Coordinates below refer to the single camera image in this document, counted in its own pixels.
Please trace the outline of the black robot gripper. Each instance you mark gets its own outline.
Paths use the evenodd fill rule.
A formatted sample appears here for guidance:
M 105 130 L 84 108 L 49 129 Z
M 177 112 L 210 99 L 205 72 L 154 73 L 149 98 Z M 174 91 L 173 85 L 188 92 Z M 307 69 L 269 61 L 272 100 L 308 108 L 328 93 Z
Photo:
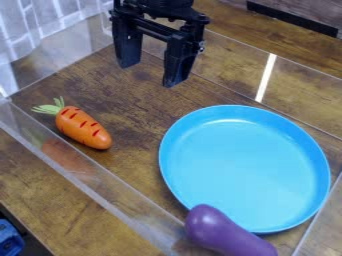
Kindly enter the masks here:
M 116 60 L 121 68 L 140 62 L 142 33 L 165 42 L 162 86 L 169 88 L 189 75 L 197 54 L 204 50 L 202 32 L 209 18 L 192 8 L 193 0 L 113 0 L 109 11 Z M 174 29 L 154 22 L 184 22 Z

